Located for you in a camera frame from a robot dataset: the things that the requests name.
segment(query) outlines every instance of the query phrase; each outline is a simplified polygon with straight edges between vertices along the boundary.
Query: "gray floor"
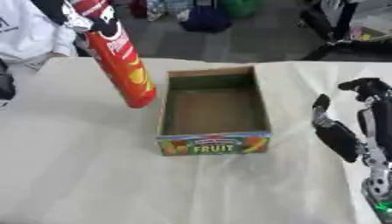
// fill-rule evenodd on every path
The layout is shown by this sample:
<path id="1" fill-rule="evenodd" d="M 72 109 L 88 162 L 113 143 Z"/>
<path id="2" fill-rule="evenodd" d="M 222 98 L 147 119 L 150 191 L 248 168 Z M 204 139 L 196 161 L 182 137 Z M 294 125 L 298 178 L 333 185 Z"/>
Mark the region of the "gray floor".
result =
<path id="1" fill-rule="evenodd" d="M 320 46 L 310 29 L 298 28 L 300 0 L 262 0 L 253 16 L 234 20 L 218 34 L 183 31 L 171 17 L 155 22 L 134 19 L 119 7 L 126 30 L 144 57 L 225 62 L 299 60 Z M 377 55 L 333 53 L 324 60 L 391 61 Z"/>

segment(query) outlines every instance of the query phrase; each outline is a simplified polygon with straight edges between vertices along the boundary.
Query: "backpack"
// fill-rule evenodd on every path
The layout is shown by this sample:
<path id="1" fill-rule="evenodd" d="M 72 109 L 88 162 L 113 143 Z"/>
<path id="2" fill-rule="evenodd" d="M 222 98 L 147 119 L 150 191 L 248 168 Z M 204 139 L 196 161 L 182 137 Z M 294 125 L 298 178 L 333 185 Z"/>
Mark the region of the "backpack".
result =
<path id="1" fill-rule="evenodd" d="M 214 0 L 208 6 L 198 5 L 197 0 L 194 0 L 187 19 L 179 23 L 188 32 L 210 33 L 223 32 L 232 25 L 228 14 L 217 8 Z"/>

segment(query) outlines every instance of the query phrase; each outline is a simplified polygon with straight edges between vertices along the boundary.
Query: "white table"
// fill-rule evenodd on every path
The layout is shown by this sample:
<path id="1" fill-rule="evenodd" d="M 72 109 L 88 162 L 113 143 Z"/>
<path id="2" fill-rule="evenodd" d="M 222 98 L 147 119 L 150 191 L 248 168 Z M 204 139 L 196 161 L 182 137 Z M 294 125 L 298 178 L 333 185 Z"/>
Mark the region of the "white table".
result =
<path id="1" fill-rule="evenodd" d="M 232 65 L 144 62 L 159 90 L 147 108 L 127 108 L 93 60 L 53 59 L 0 111 L 0 222 L 378 223 L 360 196 L 367 169 L 343 169 L 314 136 L 310 106 L 331 95 L 332 113 L 357 130 L 361 105 L 337 84 L 392 83 L 392 64 L 260 64 L 274 128 L 267 154 L 162 157 L 153 139 L 165 71 Z"/>

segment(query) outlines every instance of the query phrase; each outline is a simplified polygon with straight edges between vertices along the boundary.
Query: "fruit box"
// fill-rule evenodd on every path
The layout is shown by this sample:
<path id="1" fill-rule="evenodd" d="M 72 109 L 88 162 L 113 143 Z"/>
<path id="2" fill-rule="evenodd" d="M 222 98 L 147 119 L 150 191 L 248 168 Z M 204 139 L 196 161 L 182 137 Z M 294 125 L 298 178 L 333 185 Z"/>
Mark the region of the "fruit box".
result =
<path id="1" fill-rule="evenodd" d="M 168 73 L 157 137 L 164 155 L 264 152 L 269 141 L 252 66 Z"/>

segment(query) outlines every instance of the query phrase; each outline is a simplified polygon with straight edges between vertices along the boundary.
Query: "green light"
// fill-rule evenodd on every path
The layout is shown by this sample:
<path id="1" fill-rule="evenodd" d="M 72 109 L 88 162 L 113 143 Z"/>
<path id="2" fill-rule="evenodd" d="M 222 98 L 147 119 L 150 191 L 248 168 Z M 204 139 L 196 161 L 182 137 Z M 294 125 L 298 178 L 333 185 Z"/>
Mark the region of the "green light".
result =
<path id="1" fill-rule="evenodd" d="M 392 207 L 392 202 L 382 202 L 375 206 L 376 209 L 386 211 Z"/>

